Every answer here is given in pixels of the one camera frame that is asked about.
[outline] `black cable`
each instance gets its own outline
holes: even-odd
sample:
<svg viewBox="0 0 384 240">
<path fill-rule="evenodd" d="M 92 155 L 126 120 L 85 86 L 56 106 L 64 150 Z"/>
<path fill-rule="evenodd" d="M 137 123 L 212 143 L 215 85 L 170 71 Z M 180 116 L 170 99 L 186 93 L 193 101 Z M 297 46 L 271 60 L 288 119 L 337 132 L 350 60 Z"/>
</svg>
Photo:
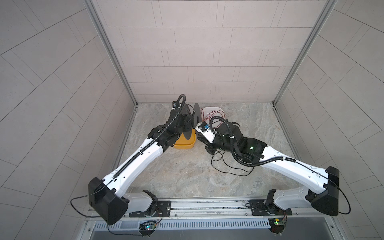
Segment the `black cable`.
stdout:
<svg viewBox="0 0 384 240">
<path fill-rule="evenodd" d="M 237 124 L 239 126 L 239 130 L 241 130 L 240 124 L 238 124 L 237 122 L 232 122 L 232 124 Z"/>
<path fill-rule="evenodd" d="M 327 177 L 321 175 L 320 173 L 315 172 L 313 169 L 310 169 L 309 167 L 305 166 L 304 164 L 301 164 L 301 163 L 299 163 L 299 162 L 295 162 L 295 163 L 297 163 L 297 164 L 299 164 L 299 165 L 305 167 L 306 169 L 311 170 L 312 172 L 314 172 L 314 173 L 316 173 L 316 174 L 319 174 L 319 175 L 322 176 L 323 178 L 325 178 L 325 179 L 327 179 L 328 181 L 330 181 L 331 183 L 333 183 L 333 184 L 337 187 L 337 189 L 344 195 L 344 198 L 345 198 L 345 200 L 347 200 L 348 207 L 349 207 L 349 211 L 348 211 L 347 213 L 344 213 L 344 212 L 339 212 L 339 213 L 340 213 L 340 214 L 345 214 L 345 215 L 350 214 L 350 212 L 351 212 L 351 204 L 349 203 L 349 200 L 348 200 L 347 196 L 345 196 L 344 192 L 340 189 L 340 187 L 339 187 L 336 183 L 334 183 L 331 179 L 329 179 L 329 178 L 327 178 Z"/>
<path fill-rule="evenodd" d="M 130 236 L 142 236 L 141 234 L 129 234 L 129 233 L 113 233 L 111 232 L 111 230 L 109 230 L 109 225 L 107 224 L 107 229 L 110 233 L 112 233 L 113 235 L 130 235 Z"/>
<path fill-rule="evenodd" d="M 221 154 L 221 158 L 220 158 L 219 160 L 214 160 L 214 156 L 215 156 L 216 154 L 218 154 L 218 153 Z M 224 153 L 222 153 L 221 151 L 217 151 L 217 152 L 212 156 L 212 158 L 211 158 L 211 166 L 212 166 L 214 169 L 216 169 L 216 170 L 218 170 L 219 172 L 222 172 L 222 173 L 229 173 L 229 174 L 232 174 L 232 175 L 235 175 L 235 176 L 241 176 L 241 177 L 245 177 L 245 176 L 248 176 L 249 174 L 251 174 L 251 172 L 253 171 L 254 168 L 252 168 L 251 171 L 247 171 L 247 170 L 244 170 L 244 169 L 241 169 L 241 168 L 237 168 L 237 167 L 231 167 L 231 166 L 229 166 L 229 165 L 224 161 Z M 247 172 L 248 174 L 241 175 L 241 174 L 235 174 L 235 173 L 231 173 L 231 172 L 223 172 L 223 171 L 217 169 L 216 167 L 214 167 L 214 165 L 212 164 L 212 161 L 217 162 L 217 161 L 220 161 L 220 160 L 223 160 L 223 162 L 224 162 L 228 167 L 233 168 L 233 169 L 243 170 L 244 172 Z"/>
<path fill-rule="evenodd" d="M 107 183 L 107 185 L 105 185 L 104 187 L 102 187 L 101 189 L 97 190 L 97 191 L 94 192 L 94 193 L 91 193 L 91 194 L 88 194 L 88 195 L 84 195 L 84 196 L 81 196 L 81 197 L 74 197 L 74 198 L 72 198 L 72 199 L 70 200 L 70 204 L 71 204 L 71 206 L 72 206 L 73 209 L 74 209 L 78 214 L 80 214 L 81 216 L 84 216 L 84 217 L 91 217 L 91 218 L 94 218 L 94 217 L 100 217 L 100 216 L 87 216 L 87 215 L 82 214 L 81 212 L 79 212 L 79 211 L 75 208 L 75 206 L 72 204 L 72 201 L 75 200 L 75 199 L 79 199 L 79 198 L 83 198 L 83 197 L 89 197 L 89 196 L 91 196 L 91 195 L 93 195 L 93 194 L 96 194 L 96 193 L 100 192 L 101 190 L 103 190 L 106 186 L 108 186 L 108 184 L 110 184 L 112 181 L 113 181 L 113 179 L 112 179 L 109 183 Z"/>
<path fill-rule="evenodd" d="M 153 139 L 150 143 L 148 143 L 147 145 L 145 145 L 142 149 L 140 149 L 135 155 L 133 155 L 133 157 L 131 157 L 129 159 L 128 162 L 126 162 L 114 175 L 113 175 L 113 178 L 116 178 L 117 176 L 119 176 L 122 171 L 124 171 L 124 169 L 126 169 L 132 162 L 133 160 L 135 160 L 138 156 L 142 155 L 143 152 L 145 150 L 147 150 L 150 146 L 152 146 L 158 139 L 159 137 L 161 137 L 163 135 L 163 133 L 169 128 L 169 126 L 175 121 L 175 119 L 180 115 L 180 112 L 181 110 L 183 109 L 184 107 L 184 104 L 185 104 L 185 100 L 186 100 L 186 97 L 184 94 L 181 94 L 179 96 L 179 98 L 177 99 L 178 102 L 180 102 L 180 99 L 183 98 L 183 101 L 181 102 L 181 105 L 176 113 L 176 115 L 174 116 L 174 118 L 165 126 L 165 128 L 163 128 L 163 130 L 160 132 L 160 134 L 155 137 L 155 139 Z"/>
</svg>

